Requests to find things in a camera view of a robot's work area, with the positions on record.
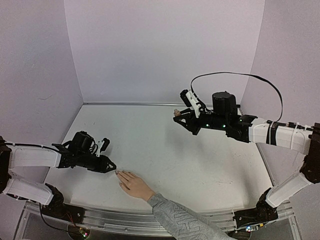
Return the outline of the green nail polish bottle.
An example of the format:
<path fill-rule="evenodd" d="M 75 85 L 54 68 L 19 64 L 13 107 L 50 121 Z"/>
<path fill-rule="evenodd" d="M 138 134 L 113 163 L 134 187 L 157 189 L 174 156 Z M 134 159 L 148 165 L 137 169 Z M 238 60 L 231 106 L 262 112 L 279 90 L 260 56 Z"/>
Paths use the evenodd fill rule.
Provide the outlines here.
<path fill-rule="evenodd" d="M 178 117 L 178 116 L 181 115 L 181 112 L 178 109 L 174 109 L 173 114 L 174 114 L 175 117 Z"/>

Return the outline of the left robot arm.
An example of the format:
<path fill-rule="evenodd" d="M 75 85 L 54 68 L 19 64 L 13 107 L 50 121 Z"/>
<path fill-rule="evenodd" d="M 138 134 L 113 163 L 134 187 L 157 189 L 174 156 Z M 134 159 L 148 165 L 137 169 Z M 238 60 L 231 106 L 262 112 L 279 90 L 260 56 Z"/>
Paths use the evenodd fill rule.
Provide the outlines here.
<path fill-rule="evenodd" d="M 67 206 L 60 200 L 61 193 L 49 184 L 27 180 L 13 170 L 22 167 L 48 167 L 67 169 L 85 168 L 88 171 L 106 174 L 117 166 L 102 154 L 110 140 L 95 141 L 85 131 L 75 133 L 72 140 L 51 146 L 13 143 L 0 140 L 0 192 L 16 199 L 29 200 L 47 206 L 56 218 L 64 218 Z"/>

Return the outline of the grey sleeved forearm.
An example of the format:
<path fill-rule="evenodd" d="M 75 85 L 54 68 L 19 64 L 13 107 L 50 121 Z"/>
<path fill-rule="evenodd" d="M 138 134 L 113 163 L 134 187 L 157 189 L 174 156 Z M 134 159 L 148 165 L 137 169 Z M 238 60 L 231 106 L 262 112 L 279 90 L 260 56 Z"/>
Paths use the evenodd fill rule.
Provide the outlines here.
<path fill-rule="evenodd" d="M 166 199 L 160 193 L 147 203 L 155 219 L 177 240 L 231 240 L 222 229 L 189 208 Z"/>

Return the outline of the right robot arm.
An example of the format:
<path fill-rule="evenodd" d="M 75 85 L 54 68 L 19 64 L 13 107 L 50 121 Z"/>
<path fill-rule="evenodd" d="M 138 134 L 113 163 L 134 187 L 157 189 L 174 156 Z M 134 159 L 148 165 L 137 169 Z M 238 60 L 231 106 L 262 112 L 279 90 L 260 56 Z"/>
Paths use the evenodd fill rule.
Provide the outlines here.
<path fill-rule="evenodd" d="M 299 170 L 264 194 L 262 203 L 276 208 L 305 187 L 320 182 L 319 123 L 281 123 L 239 114 L 235 96 L 228 92 L 212 95 L 212 110 L 192 90 L 183 90 L 180 97 L 186 109 L 175 110 L 173 120 L 195 136 L 201 129 L 223 131 L 236 141 L 268 145 L 276 147 L 278 153 L 291 151 L 304 158 Z"/>

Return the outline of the person's hand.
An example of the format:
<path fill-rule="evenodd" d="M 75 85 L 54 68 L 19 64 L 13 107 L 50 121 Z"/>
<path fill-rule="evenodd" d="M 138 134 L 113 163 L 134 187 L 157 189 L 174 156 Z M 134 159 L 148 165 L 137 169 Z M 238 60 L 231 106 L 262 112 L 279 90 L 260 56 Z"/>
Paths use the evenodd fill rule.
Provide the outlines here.
<path fill-rule="evenodd" d="M 145 181 L 128 171 L 117 171 L 116 176 L 119 179 L 120 187 L 129 196 L 142 199 L 147 202 L 156 193 L 145 183 Z"/>

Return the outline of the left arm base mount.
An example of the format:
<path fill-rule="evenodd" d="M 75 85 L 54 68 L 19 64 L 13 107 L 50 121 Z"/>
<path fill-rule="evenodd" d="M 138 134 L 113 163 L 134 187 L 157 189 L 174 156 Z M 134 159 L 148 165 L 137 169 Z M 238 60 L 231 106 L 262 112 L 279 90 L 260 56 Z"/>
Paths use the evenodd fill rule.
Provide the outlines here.
<path fill-rule="evenodd" d="M 55 219 L 81 224 L 84 220 L 85 209 L 80 206 L 64 203 L 62 195 L 54 195 L 48 205 L 42 205 L 40 212 Z"/>

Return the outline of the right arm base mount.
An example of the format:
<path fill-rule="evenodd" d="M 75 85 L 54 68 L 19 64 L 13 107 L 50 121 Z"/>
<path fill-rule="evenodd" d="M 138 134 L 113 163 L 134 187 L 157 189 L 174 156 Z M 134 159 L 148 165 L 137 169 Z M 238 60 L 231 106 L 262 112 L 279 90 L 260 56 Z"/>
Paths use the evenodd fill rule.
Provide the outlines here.
<path fill-rule="evenodd" d="M 258 202 L 254 208 L 237 210 L 233 216 L 233 220 L 235 220 L 237 230 L 249 226 L 265 224 L 277 219 L 277 208 L 271 207 L 264 200 Z"/>

